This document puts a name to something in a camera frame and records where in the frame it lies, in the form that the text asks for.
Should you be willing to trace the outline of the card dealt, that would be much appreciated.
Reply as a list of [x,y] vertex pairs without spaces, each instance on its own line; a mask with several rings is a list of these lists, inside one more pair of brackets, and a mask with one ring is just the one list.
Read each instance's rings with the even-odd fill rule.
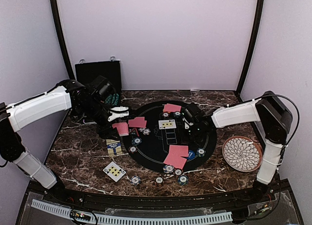
[[137,123],[137,127],[138,128],[146,128],[146,125],[147,125],[147,121],[146,120],[142,120],[142,121]]
[[163,112],[164,113],[174,113],[174,112],[180,112],[180,111],[181,111],[181,106],[180,105],[167,103],[163,107]]
[[180,157],[188,157],[189,148],[188,146],[185,146],[185,145],[170,145],[169,154],[180,156]]

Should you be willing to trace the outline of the red card deck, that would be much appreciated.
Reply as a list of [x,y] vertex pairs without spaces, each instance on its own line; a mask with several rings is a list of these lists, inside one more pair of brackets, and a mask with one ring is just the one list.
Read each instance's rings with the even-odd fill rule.
[[118,156],[122,154],[122,147],[120,141],[106,139],[106,146],[109,156]]

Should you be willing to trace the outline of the red-backed playing card deck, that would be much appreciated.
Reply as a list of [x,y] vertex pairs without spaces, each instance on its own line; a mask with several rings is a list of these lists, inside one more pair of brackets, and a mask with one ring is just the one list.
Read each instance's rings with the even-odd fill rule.
[[126,122],[114,123],[112,127],[114,129],[117,129],[117,132],[120,137],[129,135],[129,128]]

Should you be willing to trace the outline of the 100 chips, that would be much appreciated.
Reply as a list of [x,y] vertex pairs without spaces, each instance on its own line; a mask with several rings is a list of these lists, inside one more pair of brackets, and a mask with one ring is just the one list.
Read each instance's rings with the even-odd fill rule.
[[167,118],[167,117],[170,116],[170,114],[168,112],[164,112],[162,115],[163,115],[164,118]]
[[181,176],[183,174],[183,170],[182,169],[175,169],[174,174],[177,176]]
[[136,152],[137,152],[137,147],[136,147],[136,146],[131,146],[131,147],[129,147],[129,152],[130,152],[131,154],[136,153]]

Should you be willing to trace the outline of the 50 chips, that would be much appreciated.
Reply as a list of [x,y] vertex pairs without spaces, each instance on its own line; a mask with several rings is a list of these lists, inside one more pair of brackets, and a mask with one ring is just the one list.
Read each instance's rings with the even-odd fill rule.
[[142,143],[142,139],[140,137],[135,137],[132,139],[132,145],[139,145]]
[[175,118],[179,118],[181,116],[181,113],[180,112],[174,112],[174,117]]
[[206,154],[205,149],[203,149],[203,148],[198,148],[198,149],[197,149],[197,156],[198,156],[198,157],[204,157],[205,154]]

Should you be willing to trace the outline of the blue chip stack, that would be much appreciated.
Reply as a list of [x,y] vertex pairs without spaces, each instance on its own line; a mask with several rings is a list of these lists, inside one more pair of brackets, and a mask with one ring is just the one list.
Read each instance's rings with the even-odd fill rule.
[[140,182],[141,182],[141,179],[140,179],[140,177],[139,176],[133,176],[133,177],[131,177],[131,179],[130,179],[130,183],[132,184],[132,185],[139,185],[140,184]]

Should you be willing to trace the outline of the orange 100 chip stack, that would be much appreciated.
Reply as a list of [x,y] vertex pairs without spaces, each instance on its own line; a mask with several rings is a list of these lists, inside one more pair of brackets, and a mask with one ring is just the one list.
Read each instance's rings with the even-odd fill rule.
[[163,183],[163,178],[162,178],[162,177],[157,177],[157,178],[155,179],[155,182],[156,182],[157,184],[162,184],[162,183]]

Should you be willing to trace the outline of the blue small blind button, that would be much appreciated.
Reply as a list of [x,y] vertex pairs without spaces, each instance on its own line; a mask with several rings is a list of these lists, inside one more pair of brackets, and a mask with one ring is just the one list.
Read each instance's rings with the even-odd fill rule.
[[187,159],[188,159],[188,160],[192,160],[192,159],[194,159],[194,158],[195,158],[195,152],[192,151],[192,150],[189,150],[189,151],[188,151],[188,157],[187,157]]

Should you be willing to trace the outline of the green-blue 50 chip stack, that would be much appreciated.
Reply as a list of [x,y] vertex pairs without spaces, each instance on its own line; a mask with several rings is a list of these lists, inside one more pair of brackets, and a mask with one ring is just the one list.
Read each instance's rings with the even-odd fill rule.
[[178,184],[184,186],[188,184],[189,178],[186,175],[180,175],[177,180]]

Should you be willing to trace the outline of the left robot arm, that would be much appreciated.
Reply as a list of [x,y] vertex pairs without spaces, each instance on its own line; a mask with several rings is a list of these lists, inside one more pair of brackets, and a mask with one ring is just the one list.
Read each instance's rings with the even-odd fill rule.
[[100,126],[109,123],[113,103],[105,103],[117,93],[112,83],[98,76],[91,84],[83,85],[72,79],[63,80],[52,89],[23,101],[0,105],[0,156],[7,163],[14,163],[44,188],[59,204],[69,199],[62,182],[22,144],[18,132],[24,127],[54,113],[78,110]]

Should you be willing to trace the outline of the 10 chips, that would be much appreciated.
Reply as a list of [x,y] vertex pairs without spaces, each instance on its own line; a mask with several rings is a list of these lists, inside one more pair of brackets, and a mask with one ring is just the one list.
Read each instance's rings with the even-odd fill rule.
[[166,174],[173,174],[175,171],[175,168],[172,165],[165,165],[163,167],[163,172]]
[[139,128],[139,131],[143,134],[143,135],[149,135],[151,133],[149,128]]

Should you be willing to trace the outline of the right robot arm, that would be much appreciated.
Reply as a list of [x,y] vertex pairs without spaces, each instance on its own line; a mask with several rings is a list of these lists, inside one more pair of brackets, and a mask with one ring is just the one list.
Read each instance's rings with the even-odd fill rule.
[[221,106],[205,114],[195,103],[182,109],[181,115],[191,140],[202,139],[209,132],[242,123],[260,123],[264,131],[264,154],[254,188],[249,191],[249,199],[260,202],[268,194],[269,185],[283,162],[283,156],[297,131],[293,130],[292,112],[282,102],[285,99],[296,104],[286,96],[266,91],[262,96],[233,105]]

